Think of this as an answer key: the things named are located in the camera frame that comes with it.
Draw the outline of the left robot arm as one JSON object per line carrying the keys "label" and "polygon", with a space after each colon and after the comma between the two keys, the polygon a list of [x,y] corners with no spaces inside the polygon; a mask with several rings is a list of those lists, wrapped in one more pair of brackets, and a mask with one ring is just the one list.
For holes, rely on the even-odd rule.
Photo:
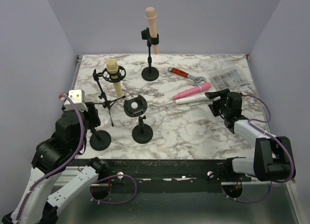
{"label": "left robot arm", "polygon": [[32,159],[31,176],[17,208],[3,216],[4,224],[54,224],[64,207],[84,188],[107,179],[108,165],[98,157],[88,161],[84,169],[58,191],[54,184],[85,146],[88,130],[100,140],[101,124],[98,110],[92,102],[84,107],[64,110],[55,123],[52,136],[39,143]]}

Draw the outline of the white grey-headed microphone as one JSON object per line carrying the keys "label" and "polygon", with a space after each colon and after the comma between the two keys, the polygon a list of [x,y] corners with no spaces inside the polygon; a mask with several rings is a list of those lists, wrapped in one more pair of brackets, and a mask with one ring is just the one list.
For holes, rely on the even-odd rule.
{"label": "white grey-headed microphone", "polygon": [[201,101],[207,101],[209,98],[205,94],[199,94],[196,96],[188,96],[185,98],[180,98],[175,100],[176,104],[187,104],[187,103],[195,103],[195,102],[201,102]]}

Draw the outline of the beige microphone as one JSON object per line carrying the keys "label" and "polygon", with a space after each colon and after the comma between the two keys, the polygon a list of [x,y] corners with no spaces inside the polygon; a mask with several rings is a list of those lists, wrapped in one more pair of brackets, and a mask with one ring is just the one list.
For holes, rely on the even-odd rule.
{"label": "beige microphone", "polygon": [[[107,71],[111,74],[111,78],[116,80],[119,78],[118,72],[119,72],[119,66],[116,62],[115,59],[109,59],[106,62],[106,68]],[[123,96],[123,91],[121,87],[121,82],[115,82],[114,83],[114,89],[116,92],[117,97],[122,97]]]}

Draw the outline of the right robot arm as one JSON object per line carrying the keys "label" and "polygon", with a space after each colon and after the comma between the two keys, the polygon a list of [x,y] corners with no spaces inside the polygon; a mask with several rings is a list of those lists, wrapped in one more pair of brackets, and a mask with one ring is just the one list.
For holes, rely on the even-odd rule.
{"label": "right robot arm", "polygon": [[242,115],[244,94],[225,89],[206,92],[205,96],[212,101],[209,108],[213,116],[220,116],[231,133],[254,146],[253,157],[227,160],[229,166],[223,168],[226,180],[234,181],[240,174],[276,183],[285,183],[294,178],[296,171],[290,140],[262,130],[254,125],[256,119]]}

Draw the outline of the black clip round-base stand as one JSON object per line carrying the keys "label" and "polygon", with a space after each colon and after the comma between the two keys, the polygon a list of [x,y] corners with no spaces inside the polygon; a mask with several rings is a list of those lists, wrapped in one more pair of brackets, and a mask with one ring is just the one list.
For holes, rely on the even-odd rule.
{"label": "black clip round-base stand", "polygon": [[111,135],[105,130],[90,129],[92,135],[90,137],[90,146],[95,151],[103,151],[111,144]]}

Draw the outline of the pink microphone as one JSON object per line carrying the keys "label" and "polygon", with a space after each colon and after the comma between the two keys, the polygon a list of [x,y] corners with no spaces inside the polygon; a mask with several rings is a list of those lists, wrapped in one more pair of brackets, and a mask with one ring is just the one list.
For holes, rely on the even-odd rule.
{"label": "pink microphone", "polygon": [[195,86],[193,88],[190,88],[190,89],[187,89],[185,91],[179,92],[178,94],[174,95],[172,97],[172,99],[173,100],[177,100],[177,99],[180,99],[180,98],[188,97],[188,96],[200,93],[200,92],[208,91],[210,88],[211,88],[211,83],[205,82],[205,83],[197,85],[197,86]]}

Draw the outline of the black tripod shock-mount stand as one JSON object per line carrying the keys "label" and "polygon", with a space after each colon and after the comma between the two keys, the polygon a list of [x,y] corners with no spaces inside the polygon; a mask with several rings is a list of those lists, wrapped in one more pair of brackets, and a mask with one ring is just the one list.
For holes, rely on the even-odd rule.
{"label": "black tripod shock-mount stand", "polygon": [[117,97],[115,99],[109,99],[108,96],[111,96],[110,94],[111,88],[109,88],[106,85],[102,86],[100,79],[103,79],[107,83],[111,83],[111,84],[114,84],[115,82],[119,82],[119,81],[121,82],[126,77],[126,70],[124,67],[120,65],[119,65],[118,75],[119,75],[118,79],[116,80],[112,79],[111,74],[107,71],[107,68],[105,68],[102,72],[97,72],[96,69],[94,69],[93,74],[92,74],[93,80],[97,83],[99,87],[100,94],[98,95],[98,98],[102,100],[102,102],[99,102],[97,104],[102,105],[104,109],[108,110],[112,126],[114,126],[114,123],[113,123],[112,116],[111,116],[111,108],[118,100],[125,99],[126,96],[123,95],[122,97]]}

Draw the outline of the black shock-mount round-base stand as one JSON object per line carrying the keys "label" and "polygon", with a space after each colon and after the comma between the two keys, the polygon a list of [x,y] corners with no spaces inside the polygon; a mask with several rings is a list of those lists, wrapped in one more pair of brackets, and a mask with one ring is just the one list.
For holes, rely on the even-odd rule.
{"label": "black shock-mount round-base stand", "polygon": [[132,130],[132,137],[139,144],[146,144],[153,137],[152,128],[143,121],[146,119],[146,116],[143,116],[143,114],[147,111],[147,108],[147,101],[141,95],[124,101],[125,114],[128,117],[138,117],[138,124]]}

